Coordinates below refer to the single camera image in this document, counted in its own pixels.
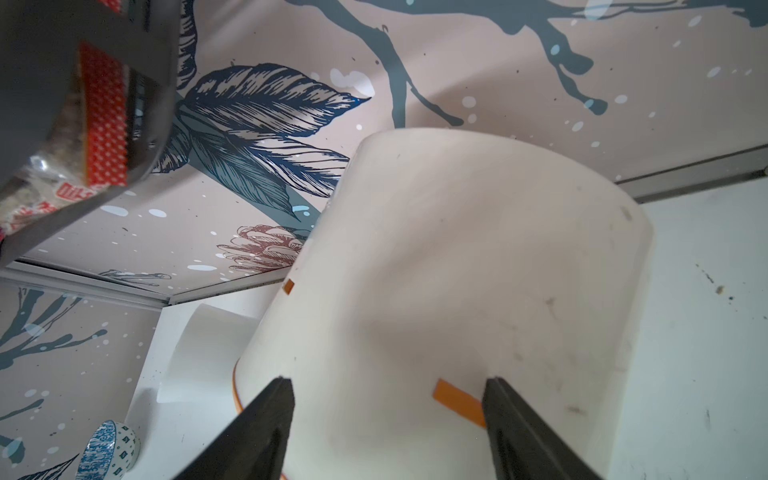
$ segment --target leaf illustration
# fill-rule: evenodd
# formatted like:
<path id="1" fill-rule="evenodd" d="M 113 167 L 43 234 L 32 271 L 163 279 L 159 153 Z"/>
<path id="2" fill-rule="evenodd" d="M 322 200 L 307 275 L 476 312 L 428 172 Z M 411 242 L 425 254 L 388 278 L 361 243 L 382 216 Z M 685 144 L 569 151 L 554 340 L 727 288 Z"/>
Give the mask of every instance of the leaf illustration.
<path id="1" fill-rule="evenodd" d="M 47 470 L 41 470 L 37 473 L 32 473 L 30 475 L 24 475 L 19 480 L 59 480 L 61 475 L 64 474 L 64 470 L 67 469 L 69 465 L 71 465 L 72 462 L 77 458 L 78 456 L 75 455 L 74 457 L 70 458 L 66 462 L 62 462 L 55 467 L 50 467 Z"/>
<path id="2" fill-rule="evenodd" d="M 219 245 L 224 256 L 235 262 L 232 270 L 264 273 L 293 265 L 303 242 L 283 227 L 240 227 L 231 245 Z"/>
<path id="3" fill-rule="evenodd" d="M 250 155 L 243 155 L 223 134 L 191 131 L 200 162 L 222 185 L 246 200 L 293 215 L 285 184 Z"/>
<path id="4" fill-rule="evenodd" d="M 3 447 L 2 458 L 7 458 L 11 463 L 21 463 L 24 460 L 27 450 L 24 447 L 24 442 L 22 442 L 22 437 L 10 439 L 0 435 L 0 447 Z"/>
<path id="5" fill-rule="evenodd" d="M 194 0 L 181 0 L 181 27 L 179 29 L 179 69 L 176 89 L 187 86 L 197 73 L 194 56 L 197 50 L 197 27 L 194 24 Z"/>
<path id="6" fill-rule="evenodd" d="M 106 276 L 107 278 L 114 278 L 115 280 L 120 280 L 123 282 L 128 283 L 136 283 L 137 285 L 149 285 L 149 286 L 160 286 L 159 283 L 152 283 L 151 281 L 146 280 L 170 280 L 170 275 L 167 273 L 131 273 L 131 272 L 122 272 L 120 270 L 116 269 L 109 269 L 106 272 L 99 273 L 101 276 Z"/>
<path id="7" fill-rule="evenodd" d="M 184 103 L 227 130 L 306 137 L 367 101 L 275 64 L 212 71 Z"/>
<path id="8" fill-rule="evenodd" d="M 291 187 L 328 198 L 349 158 L 288 137 L 231 131 L 230 141 Z"/>
<path id="9" fill-rule="evenodd" d="M 182 168 L 189 162 L 190 149 L 192 143 L 189 136 L 173 123 L 170 128 L 170 137 L 165 145 L 162 157 L 157 162 L 157 166 L 152 170 L 153 174 L 167 174 L 170 171 Z"/>

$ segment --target pink flower illustration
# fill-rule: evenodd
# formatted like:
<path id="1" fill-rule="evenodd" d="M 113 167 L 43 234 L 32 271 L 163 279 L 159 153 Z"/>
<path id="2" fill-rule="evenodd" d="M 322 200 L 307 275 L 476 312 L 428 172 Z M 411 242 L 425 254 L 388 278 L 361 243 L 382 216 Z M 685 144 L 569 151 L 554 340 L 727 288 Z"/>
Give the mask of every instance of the pink flower illustration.
<path id="1" fill-rule="evenodd" d="M 232 270 L 264 273 L 293 265 L 303 242 L 282 227 L 240 227 L 231 245 L 219 245 L 224 256 L 236 263 Z"/>

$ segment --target red label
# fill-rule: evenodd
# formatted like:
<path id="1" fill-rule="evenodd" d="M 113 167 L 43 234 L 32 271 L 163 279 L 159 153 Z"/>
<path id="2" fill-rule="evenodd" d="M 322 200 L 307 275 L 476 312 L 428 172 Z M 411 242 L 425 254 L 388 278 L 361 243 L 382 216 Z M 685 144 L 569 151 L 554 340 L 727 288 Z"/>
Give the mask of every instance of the red label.
<path id="1" fill-rule="evenodd" d="M 56 190 L 56 197 L 63 198 L 64 200 L 69 200 L 71 202 L 78 202 L 80 200 L 85 200 L 86 198 L 93 197 L 94 191 L 92 191 L 89 188 L 86 187 L 76 187 L 75 185 L 69 184 L 67 182 L 64 182 L 61 184 L 61 186 Z"/>

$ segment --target orange rim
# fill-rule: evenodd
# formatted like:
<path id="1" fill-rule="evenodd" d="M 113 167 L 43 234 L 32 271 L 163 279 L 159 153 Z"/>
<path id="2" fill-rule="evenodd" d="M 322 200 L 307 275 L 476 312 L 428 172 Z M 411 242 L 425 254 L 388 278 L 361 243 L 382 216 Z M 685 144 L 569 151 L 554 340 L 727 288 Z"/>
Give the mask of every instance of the orange rim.
<path id="1" fill-rule="evenodd" d="M 237 395 L 237 387 L 235 386 L 235 372 L 237 371 L 237 362 L 235 362 L 235 366 L 232 369 L 232 398 L 235 400 L 235 410 L 237 410 L 237 413 L 243 413 L 243 403 L 240 401 L 240 396 Z"/>

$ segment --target patterned wallpaper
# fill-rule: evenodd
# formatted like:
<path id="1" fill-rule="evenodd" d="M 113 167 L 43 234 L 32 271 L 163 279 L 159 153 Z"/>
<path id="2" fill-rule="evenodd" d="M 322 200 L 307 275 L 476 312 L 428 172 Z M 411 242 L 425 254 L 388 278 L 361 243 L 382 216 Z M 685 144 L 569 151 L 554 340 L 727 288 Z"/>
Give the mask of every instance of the patterned wallpaper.
<path id="1" fill-rule="evenodd" d="M 768 138 L 763 0 L 182 3 L 155 174 L 30 257 L 164 293 L 290 265 L 358 143 L 398 127 L 512 137 L 612 180 Z"/>
<path id="2" fill-rule="evenodd" d="M 0 478 L 74 478 L 96 428 L 125 418 L 159 315 L 0 284 Z"/>

